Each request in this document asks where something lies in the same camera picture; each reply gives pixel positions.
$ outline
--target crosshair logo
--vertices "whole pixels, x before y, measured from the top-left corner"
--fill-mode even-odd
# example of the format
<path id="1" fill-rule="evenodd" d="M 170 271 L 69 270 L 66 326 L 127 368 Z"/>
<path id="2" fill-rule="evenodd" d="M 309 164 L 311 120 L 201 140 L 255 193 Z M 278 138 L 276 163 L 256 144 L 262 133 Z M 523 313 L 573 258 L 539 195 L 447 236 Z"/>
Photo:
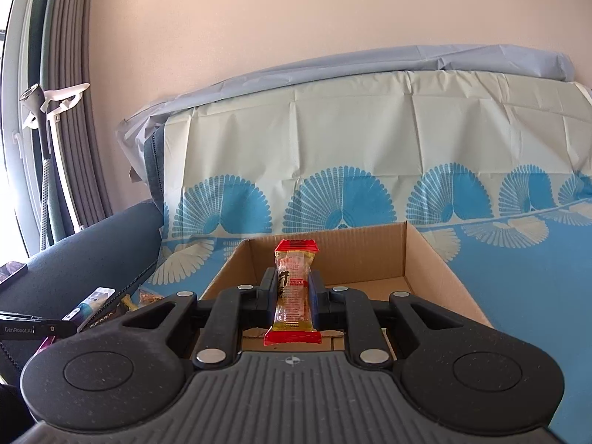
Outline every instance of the crosshair logo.
<path id="1" fill-rule="evenodd" d="M 300 358 L 296 356 L 286 357 L 286 364 L 294 367 L 296 364 L 300 364 Z"/>

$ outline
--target red wrapper end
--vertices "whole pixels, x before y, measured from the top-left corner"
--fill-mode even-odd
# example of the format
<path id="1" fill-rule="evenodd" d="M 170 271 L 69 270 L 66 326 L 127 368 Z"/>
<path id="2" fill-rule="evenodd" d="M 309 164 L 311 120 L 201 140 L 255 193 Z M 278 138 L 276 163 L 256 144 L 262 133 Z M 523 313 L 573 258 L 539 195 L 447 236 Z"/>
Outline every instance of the red wrapper end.
<path id="1" fill-rule="evenodd" d="M 288 252 L 289 250 L 302 250 L 304 252 L 318 252 L 319 248 L 314 240 L 287 240 L 283 239 L 277 247 L 276 252 Z"/>
<path id="2" fill-rule="evenodd" d="M 271 346 L 273 344 L 286 344 L 289 342 L 320 344 L 321 341 L 321 332 L 317 330 L 269 330 L 263 338 L 263 345 Z"/>

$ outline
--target gray gripper base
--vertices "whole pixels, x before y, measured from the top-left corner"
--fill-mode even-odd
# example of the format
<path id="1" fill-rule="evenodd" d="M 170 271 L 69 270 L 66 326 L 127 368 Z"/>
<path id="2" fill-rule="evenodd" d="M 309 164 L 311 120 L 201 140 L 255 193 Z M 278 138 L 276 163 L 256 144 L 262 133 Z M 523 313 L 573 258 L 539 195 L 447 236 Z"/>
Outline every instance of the gray gripper base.
<path id="1" fill-rule="evenodd" d="M 108 434 L 46 423 L 18 444 L 551 444 L 545 429 L 506 437 L 461 434 L 423 417 L 384 372 L 351 366 L 341 351 L 244 352 L 197 373 L 162 414 Z"/>

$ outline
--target beige wall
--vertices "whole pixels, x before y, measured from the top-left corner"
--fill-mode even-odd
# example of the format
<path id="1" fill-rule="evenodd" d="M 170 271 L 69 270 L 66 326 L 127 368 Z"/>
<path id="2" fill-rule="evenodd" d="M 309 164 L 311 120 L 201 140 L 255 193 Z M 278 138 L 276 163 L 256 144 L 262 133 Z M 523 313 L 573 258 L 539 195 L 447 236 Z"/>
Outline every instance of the beige wall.
<path id="1" fill-rule="evenodd" d="M 114 210 L 131 184 L 114 130 L 159 97 L 291 61 L 410 44 L 562 51 L 592 85 L 592 0 L 92 0 L 91 89 Z"/>

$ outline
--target cardboard box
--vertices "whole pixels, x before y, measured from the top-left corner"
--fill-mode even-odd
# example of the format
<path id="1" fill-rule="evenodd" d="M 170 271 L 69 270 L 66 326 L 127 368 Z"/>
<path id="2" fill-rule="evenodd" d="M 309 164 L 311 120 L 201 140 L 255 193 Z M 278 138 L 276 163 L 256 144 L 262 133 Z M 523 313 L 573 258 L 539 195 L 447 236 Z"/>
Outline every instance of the cardboard box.
<path id="1" fill-rule="evenodd" d="M 228 287 L 258 285 L 265 270 L 275 267 L 274 250 L 283 238 L 286 235 L 268 235 L 241 242 L 202 298 L 215 298 Z M 385 301 L 392 292 L 406 290 L 491 326 L 461 281 L 409 223 L 291 234 L 289 238 L 314 238 L 320 251 L 312 267 L 321 272 L 327 287 L 345 285 L 363 290 L 370 299 Z M 288 352 L 343 349 L 343 334 L 337 331 L 323 332 L 322 344 L 264 347 L 265 331 L 245 331 L 243 349 Z"/>

